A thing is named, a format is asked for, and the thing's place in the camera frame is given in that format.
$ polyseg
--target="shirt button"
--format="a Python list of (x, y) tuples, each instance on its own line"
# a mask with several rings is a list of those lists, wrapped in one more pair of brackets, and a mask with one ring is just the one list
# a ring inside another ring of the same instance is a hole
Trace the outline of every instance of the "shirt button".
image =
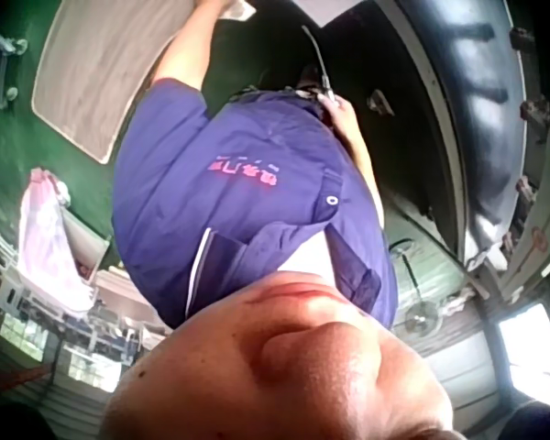
[(336, 206), (338, 204), (338, 197), (334, 197), (334, 195), (329, 195), (327, 198), (326, 198), (326, 202), (330, 205), (330, 206)]

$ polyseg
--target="pink bag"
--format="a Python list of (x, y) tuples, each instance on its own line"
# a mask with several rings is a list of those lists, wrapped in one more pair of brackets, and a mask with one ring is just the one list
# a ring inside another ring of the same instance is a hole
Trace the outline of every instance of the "pink bag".
[(20, 208), (17, 269), (22, 282), (43, 302), (84, 316), (94, 305), (80, 278), (63, 227), (57, 178), (34, 169)]

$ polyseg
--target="wall fan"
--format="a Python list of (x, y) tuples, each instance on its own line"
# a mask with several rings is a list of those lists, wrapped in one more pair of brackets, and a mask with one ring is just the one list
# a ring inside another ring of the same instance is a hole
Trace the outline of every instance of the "wall fan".
[(408, 255), (411, 255), (414, 249), (415, 241), (411, 238), (404, 238), (390, 246), (390, 254), (393, 261), (400, 259), (403, 262), (418, 296), (417, 303), (405, 313), (405, 330), (409, 334), (426, 337), (433, 335), (440, 329), (442, 315), (434, 302), (426, 301), (422, 297), (420, 286), (415, 275), (413, 275), (412, 265), (408, 259)]

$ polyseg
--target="lip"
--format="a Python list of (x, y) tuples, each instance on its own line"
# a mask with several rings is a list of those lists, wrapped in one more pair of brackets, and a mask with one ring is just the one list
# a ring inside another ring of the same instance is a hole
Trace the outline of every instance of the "lip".
[(290, 284), (277, 286), (272, 289), (268, 289), (262, 292), (258, 298), (247, 301), (248, 304), (263, 304), (268, 301), (277, 300), (281, 298), (289, 298), (293, 300), (301, 301), (310, 301), (315, 298), (327, 298), (333, 300), (337, 303), (347, 304), (347, 299), (344, 296), (339, 296), (339, 294), (331, 293), (330, 291), (325, 291), (327, 286), (318, 286), (317, 284), (302, 283), (301, 289), (295, 288), (293, 291), (289, 291)]

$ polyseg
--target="nose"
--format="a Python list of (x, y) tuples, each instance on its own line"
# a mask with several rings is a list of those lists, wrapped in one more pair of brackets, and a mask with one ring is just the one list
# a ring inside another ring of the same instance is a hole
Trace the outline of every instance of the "nose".
[(272, 337), (256, 368), (285, 390), (287, 399), (301, 403), (298, 411), (335, 426), (363, 426), (379, 375), (380, 347), (351, 324), (329, 323)]

